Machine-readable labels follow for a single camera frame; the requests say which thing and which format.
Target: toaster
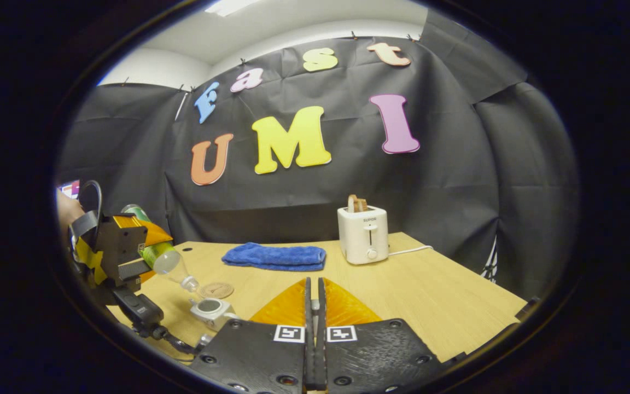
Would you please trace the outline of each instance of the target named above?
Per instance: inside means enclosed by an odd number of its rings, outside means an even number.
[[[363,212],[337,210],[340,246],[352,264],[380,262],[388,258],[388,214],[368,205]]]

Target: white wall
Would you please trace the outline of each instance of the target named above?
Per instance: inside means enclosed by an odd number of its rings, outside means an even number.
[[[240,65],[242,63],[240,60],[241,57],[245,60],[250,60],[273,52],[274,50],[292,47],[300,43],[313,42],[314,40],[323,40],[326,38],[351,37],[352,31],[360,37],[380,36],[407,38],[409,34],[412,38],[417,39],[419,35],[422,34],[423,28],[423,25],[415,25],[412,23],[365,19],[340,20],[337,22],[312,25],[279,34],[226,56],[220,60],[220,62],[213,65],[208,72],[207,79],[213,78],[222,72]]]
[[[169,50],[137,48],[127,55],[108,74],[99,85],[122,83],[150,83],[152,85],[190,90],[208,78],[211,66],[193,57]]]

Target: blue towel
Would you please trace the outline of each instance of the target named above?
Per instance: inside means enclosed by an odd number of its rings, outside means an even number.
[[[228,250],[223,262],[275,271],[319,271],[325,267],[325,253],[317,246],[269,247],[248,242]]]

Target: table surface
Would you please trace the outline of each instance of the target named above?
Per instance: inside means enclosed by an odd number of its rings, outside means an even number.
[[[391,253],[422,246],[404,233],[390,234],[388,243]],[[338,240],[272,246],[298,245],[325,249],[323,271],[270,271],[223,264],[220,258],[237,244],[184,242],[175,249],[182,253],[188,271],[200,285],[227,282],[235,288],[225,300],[242,319],[250,319],[273,297],[304,277],[311,278],[312,298],[317,299],[317,278],[326,277],[360,299],[381,319],[405,320],[442,362],[460,352],[469,354],[509,324],[518,322],[515,315],[527,303],[431,249],[353,265],[343,257]],[[147,295],[161,307],[165,312],[162,324],[188,344],[197,344],[205,333],[215,335],[190,313],[191,294],[178,284],[154,275],[143,283],[138,294]],[[130,326],[130,320],[117,306],[109,309]],[[169,356],[187,358],[166,341],[146,340]]]

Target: white cable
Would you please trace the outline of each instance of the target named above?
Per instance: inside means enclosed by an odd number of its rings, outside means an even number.
[[[433,247],[431,247],[429,245],[424,245],[424,246],[420,246],[420,247],[415,247],[415,249],[401,250],[400,252],[388,253],[388,256],[394,256],[396,254],[402,254],[402,253],[408,253],[408,252],[417,252],[418,250],[427,249],[427,248],[429,248],[431,250],[434,250]]]

